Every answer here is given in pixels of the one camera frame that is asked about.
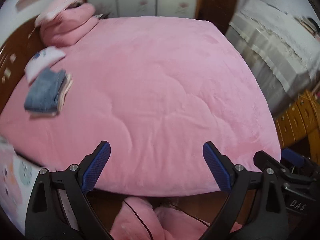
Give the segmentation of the blue denim jacket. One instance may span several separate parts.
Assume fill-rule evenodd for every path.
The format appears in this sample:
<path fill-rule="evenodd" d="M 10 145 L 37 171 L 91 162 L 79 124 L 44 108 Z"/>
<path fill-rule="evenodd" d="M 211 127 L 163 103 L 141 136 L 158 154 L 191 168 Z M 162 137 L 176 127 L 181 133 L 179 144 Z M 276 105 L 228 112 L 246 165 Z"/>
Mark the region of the blue denim jacket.
<path fill-rule="evenodd" d="M 57 113 L 59 92 L 66 79 L 66 71 L 44 69 L 32 83 L 24 102 L 26 111 Z"/>

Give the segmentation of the patterned white sheet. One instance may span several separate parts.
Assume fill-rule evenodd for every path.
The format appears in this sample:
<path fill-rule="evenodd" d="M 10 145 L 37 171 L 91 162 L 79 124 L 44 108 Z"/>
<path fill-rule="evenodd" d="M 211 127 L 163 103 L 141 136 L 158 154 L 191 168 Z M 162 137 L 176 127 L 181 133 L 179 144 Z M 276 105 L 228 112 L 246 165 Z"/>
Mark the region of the patterned white sheet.
<path fill-rule="evenodd" d="M 19 232 L 24 233 L 29 199 L 41 168 L 17 155 L 3 137 L 0 162 L 1 207 Z"/>

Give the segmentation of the yellow wooden cabinet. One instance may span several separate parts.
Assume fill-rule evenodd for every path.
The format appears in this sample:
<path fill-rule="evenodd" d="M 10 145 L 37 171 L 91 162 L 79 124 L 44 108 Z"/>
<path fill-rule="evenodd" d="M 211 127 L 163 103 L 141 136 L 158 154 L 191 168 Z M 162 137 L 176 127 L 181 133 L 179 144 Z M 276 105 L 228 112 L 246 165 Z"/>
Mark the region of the yellow wooden cabinet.
<path fill-rule="evenodd" d="M 319 163 L 319 103 L 314 94 L 305 90 L 274 123 L 282 149 L 307 140 L 309 147 L 303 155 Z"/>

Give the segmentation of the pink bed blanket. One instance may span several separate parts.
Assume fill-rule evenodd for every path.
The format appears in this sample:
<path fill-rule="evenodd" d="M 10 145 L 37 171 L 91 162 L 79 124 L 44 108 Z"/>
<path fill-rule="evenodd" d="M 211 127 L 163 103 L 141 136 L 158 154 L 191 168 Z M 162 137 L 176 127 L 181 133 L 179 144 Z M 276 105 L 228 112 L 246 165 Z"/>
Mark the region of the pink bed blanket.
<path fill-rule="evenodd" d="M 1 113 L 1 135 L 52 171 L 106 140 L 100 190 L 150 197 L 219 188 L 202 155 L 211 141 L 254 171 L 263 150 L 280 159 L 268 104 L 238 51 L 210 22 L 173 17 L 101 20 L 53 65 L 72 75 L 56 117 L 32 118 L 22 79 Z"/>

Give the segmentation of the grey beige curtain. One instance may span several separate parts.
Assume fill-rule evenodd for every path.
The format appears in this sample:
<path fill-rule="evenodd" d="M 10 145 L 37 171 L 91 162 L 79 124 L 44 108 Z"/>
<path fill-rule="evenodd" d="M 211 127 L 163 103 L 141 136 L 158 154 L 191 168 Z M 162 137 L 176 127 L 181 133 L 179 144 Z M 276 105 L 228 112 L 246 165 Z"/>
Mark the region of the grey beige curtain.
<path fill-rule="evenodd" d="M 319 42 L 290 14 L 248 0 L 226 32 L 254 75 L 273 116 L 319 80 Z"/>

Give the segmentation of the brown wooden headboard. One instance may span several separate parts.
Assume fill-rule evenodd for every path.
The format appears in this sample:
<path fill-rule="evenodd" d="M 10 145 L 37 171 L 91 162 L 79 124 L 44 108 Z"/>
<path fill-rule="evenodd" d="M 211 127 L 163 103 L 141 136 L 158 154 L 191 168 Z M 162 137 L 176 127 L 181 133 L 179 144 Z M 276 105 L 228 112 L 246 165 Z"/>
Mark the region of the brown wooden headboard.
<path fill-rule="evenodd" d="M 33 17 L 19 26 L 1 46 L 1 110 L 24 76 L 24 69 L 33 55 L 45 48 Z"/>

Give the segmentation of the brown wooden door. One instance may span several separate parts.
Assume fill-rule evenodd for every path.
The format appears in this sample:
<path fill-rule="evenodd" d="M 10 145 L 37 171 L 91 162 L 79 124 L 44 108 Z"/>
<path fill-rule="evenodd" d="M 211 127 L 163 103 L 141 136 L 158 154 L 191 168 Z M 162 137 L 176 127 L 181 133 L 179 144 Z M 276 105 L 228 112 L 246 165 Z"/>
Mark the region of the brown wooden door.
<path fill-rule="evenodd" d="M 225 34 L 237 0 L 198 0 L 196 19 L 209 21 Z"/>

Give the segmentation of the folded pink quilt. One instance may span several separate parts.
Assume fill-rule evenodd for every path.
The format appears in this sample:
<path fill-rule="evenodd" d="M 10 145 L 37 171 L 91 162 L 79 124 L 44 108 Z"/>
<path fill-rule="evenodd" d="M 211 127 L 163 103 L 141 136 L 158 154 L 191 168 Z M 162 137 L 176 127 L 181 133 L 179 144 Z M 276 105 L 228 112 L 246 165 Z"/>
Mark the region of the folded pink quilt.
<path fill-rule="evenodd" d="M 95 7 L 84 3 L 76 8 L 60 12 L 52 21 L 42 24 L 40 37 L 44 45 L 68 47 L 76 44 L 99 22 Z"/>

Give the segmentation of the pink white pillow on quilt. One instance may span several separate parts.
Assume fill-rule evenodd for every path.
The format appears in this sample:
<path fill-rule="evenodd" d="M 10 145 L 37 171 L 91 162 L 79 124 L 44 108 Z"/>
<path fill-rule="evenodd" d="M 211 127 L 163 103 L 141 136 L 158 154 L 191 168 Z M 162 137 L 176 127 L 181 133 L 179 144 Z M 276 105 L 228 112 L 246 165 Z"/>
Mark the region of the pink white pillow on quilt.
<path fill-rule="evenodd" d="M 71 4 L 80 0 L 53 0 L 35 19 L 35 28 L 52 21 L 60 12 L 67 9 Z"/>

